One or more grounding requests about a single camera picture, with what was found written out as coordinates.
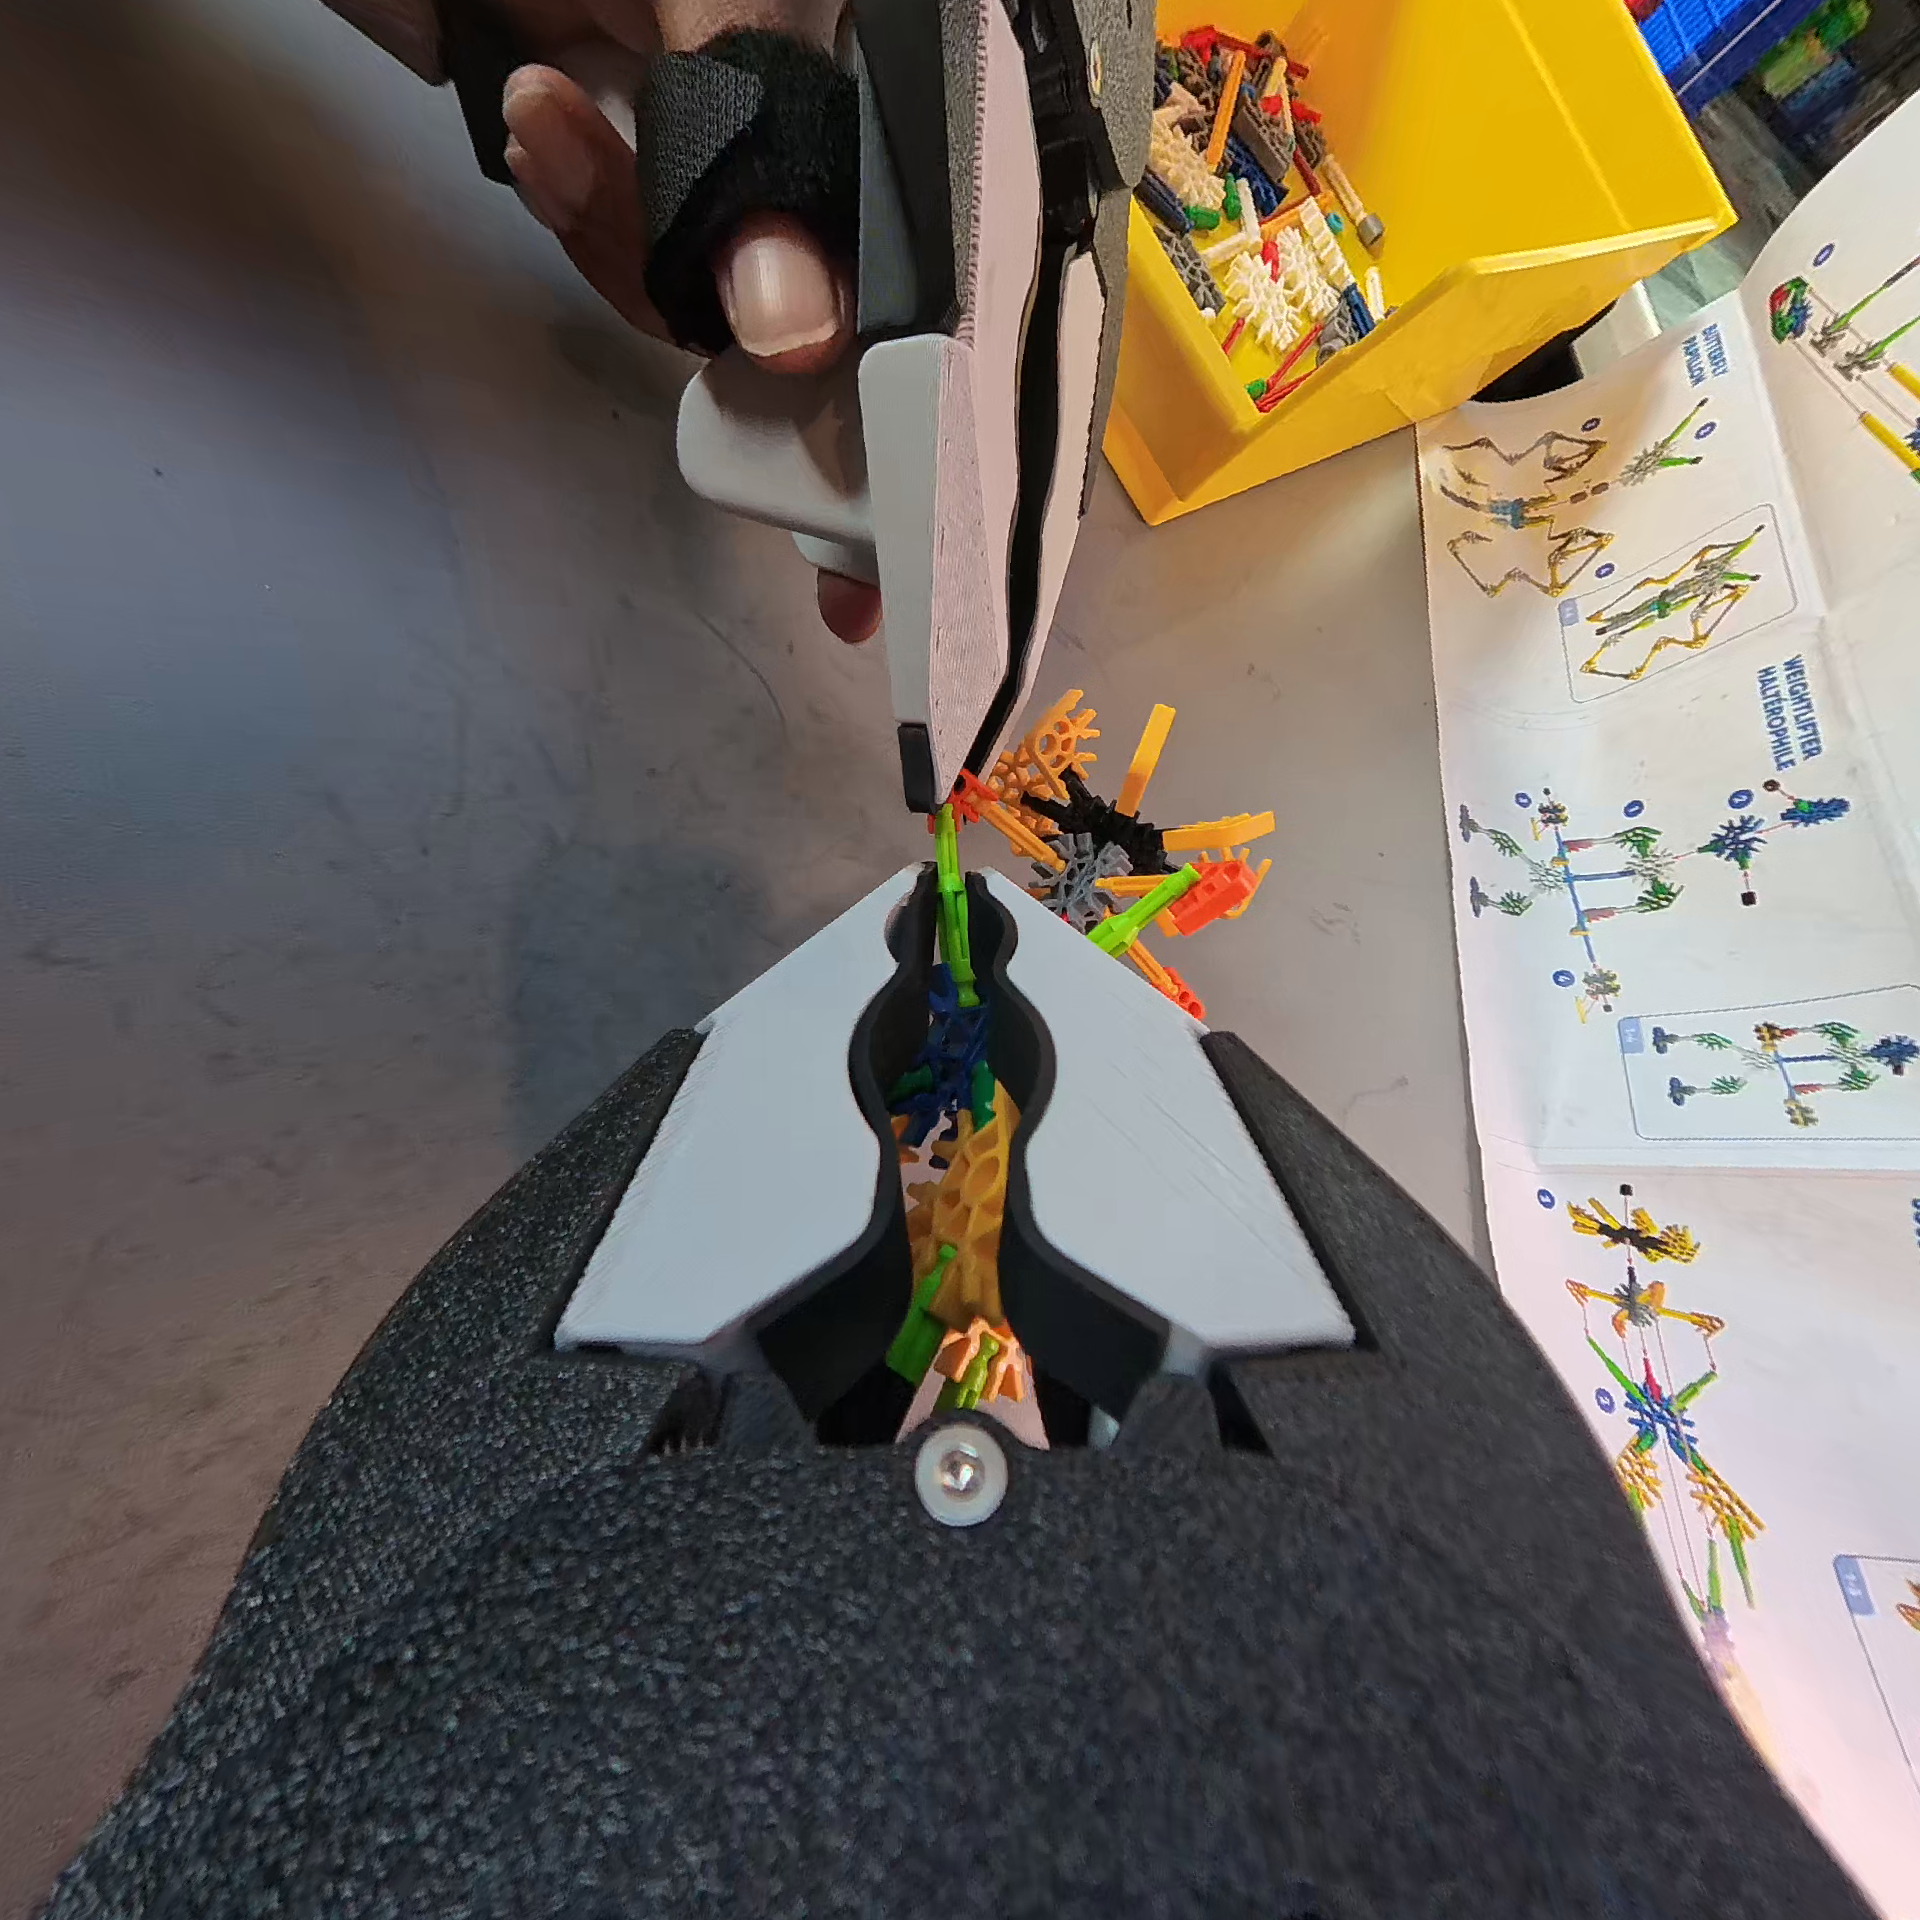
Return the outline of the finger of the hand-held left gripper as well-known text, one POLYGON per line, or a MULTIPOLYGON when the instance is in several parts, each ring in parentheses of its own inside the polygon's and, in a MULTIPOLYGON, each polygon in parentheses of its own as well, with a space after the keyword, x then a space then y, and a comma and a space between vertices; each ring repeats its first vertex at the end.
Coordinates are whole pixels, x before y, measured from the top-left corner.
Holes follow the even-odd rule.
POLYGON ((857 366, 902 797, 934 811, 997 754, 1036 623, 1018 525, 1039 474, 1020 421, 1039 144, 1006 4, 909 4, 862 53, 922 270, 950 272, 930 322, 857 366))
POLYGON ((966 767, 1002 752, 1034 687, 1085 509, 1106 298, 1091 252, 1049 244, 1018 384, 1018 494, 1006 559, 1011 659, 966 767))

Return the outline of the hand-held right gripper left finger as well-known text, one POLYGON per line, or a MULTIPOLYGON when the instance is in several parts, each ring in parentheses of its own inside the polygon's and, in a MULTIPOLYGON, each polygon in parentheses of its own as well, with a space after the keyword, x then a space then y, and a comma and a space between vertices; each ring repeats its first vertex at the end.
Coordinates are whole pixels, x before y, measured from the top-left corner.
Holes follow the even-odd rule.
POLYGON ((879 1363, 911 1290, 885 1090, 925 1035, 934 898, 901 871, 702 1021, 563 1351, 770 1372, 811 1420, 879 1363))

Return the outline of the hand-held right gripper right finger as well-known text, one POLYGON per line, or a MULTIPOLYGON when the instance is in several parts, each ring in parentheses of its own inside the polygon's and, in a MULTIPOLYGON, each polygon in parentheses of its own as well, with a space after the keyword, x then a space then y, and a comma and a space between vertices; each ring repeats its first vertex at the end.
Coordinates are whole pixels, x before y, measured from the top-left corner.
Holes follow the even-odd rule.
POLYGON ((1007 878, 974 876, 969 900, 1020 1108, 999 1296, 1039 1372, 1122 1420, 1154 1375, 1349 1351, 1206 1028, 1007 878))

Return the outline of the colourful toy construction model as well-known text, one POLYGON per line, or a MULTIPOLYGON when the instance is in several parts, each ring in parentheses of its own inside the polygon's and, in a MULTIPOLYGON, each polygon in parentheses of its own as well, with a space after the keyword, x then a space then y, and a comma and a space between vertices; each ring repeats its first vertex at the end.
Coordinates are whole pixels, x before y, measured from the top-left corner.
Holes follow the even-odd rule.
MULTIPOLYGON (((885 1090, 911 1290, 875 1364, 891 1388, 870 1407, 869 1381, 855 1383, 859 1416, 898 1416, 902 1443, 972 1436, 1020 1455, 1084 1446, 1093 1436, 1054 1421, 1061 1407, 1098 1407, 1039 1372, 1002 1303, 999 1252, 1020 1108, 991 1066, 994 996, 969 883, 980 872, 1007 878, 1209 1031, 1204 1004, 1154 956, 1153 934, 1187 940, 1246 911, 1270 866, 1251 858, 1251 844, 1273 830, 1273 813, 1154 828, 1146 818, 1146 788, 1167 730, 1167 710, 1154 709, 1121 797, 1106 802, 1087 783, 1095 712, 1075 687, 987 775, 963 773, 930 813, 927 1021, 919 1053, 885 1090)), ((1231 1383, 1211 1383, 1226 1364, 1170 1390, 1174 1416, 1197 1420, 1203 1446, 1220 1429, 1252 1424, 1243 1407, 1219 1410, 1238 1394, 1231 1383)))

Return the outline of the grey desk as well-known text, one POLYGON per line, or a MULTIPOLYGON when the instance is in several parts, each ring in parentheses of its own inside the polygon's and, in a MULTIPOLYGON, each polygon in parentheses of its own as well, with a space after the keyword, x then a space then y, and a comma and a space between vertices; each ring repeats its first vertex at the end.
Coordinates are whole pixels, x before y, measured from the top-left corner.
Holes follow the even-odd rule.
POLYGON ((353 1354, 911 854, 685 364, 319 4, 5 4, 5 1916, 353 1354))

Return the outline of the person's left hand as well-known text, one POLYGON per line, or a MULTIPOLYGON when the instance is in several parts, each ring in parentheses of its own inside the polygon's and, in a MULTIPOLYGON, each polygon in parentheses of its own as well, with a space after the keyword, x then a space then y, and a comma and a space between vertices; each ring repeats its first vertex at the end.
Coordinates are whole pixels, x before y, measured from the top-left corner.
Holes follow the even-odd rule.
MULTIPOLYGON (((695 51, 732 29, 833 46, 827 2, 509 2, 497 7, 525 59, 502 79, 502 159, 521 204, 638 328, 667 338, 642 287, 647 221, 628 109, 644 56, 695 51)), ((714 259, 716 295, 737 346, 782 374, 826 370, 852 343, 849 270, 796 219, 757 212, 714 259)))

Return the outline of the pile of toy building pieces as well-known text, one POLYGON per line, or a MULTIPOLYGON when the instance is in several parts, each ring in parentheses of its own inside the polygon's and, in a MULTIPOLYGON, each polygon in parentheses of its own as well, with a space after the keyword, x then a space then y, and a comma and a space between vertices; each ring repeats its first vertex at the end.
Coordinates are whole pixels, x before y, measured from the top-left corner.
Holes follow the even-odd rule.
POLYGON ((1310 66, 1270 29, 1178 29, 1157 46, 1135 202, 1258 415, 1393 312, 1385 226, 1307 103, 1310 66))

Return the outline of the yellow storage bin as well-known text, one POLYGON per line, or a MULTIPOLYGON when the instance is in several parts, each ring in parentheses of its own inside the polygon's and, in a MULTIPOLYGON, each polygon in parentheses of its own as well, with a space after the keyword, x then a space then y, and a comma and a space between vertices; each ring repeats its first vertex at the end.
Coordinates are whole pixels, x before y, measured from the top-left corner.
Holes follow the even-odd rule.
POLYGON ((1627 4, 1159 4, 1197 26, 1310 66, 1393 312, 1258 415, 1135 204, 1106 456, 1149 525, 1445 413, 1732 221, 1627 4))

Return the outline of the blue storage bin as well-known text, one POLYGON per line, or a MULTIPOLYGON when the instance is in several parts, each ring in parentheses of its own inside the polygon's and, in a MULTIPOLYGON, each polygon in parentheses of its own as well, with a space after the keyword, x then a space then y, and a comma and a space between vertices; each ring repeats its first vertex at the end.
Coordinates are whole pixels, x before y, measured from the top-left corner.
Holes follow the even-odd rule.
POLYGON ((1869 2, 1633 2, 1654 63, 1683 112, 1703 124, 1709 104, 1747 90, 1753 112, 1807 128, 1839 112, 1861 70, 1849 47, 1902 4, 1869 2))

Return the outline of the printed instruction sheet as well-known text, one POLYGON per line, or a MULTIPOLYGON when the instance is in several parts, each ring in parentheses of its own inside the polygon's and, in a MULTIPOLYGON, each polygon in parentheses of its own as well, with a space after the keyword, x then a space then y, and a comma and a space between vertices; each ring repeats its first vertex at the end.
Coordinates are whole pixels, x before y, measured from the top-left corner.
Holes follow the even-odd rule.
POLYGON ((1420 437, 1498 1278, 1884 1916, 1917 1858, 1915 115, 1729 298, 1420 437))

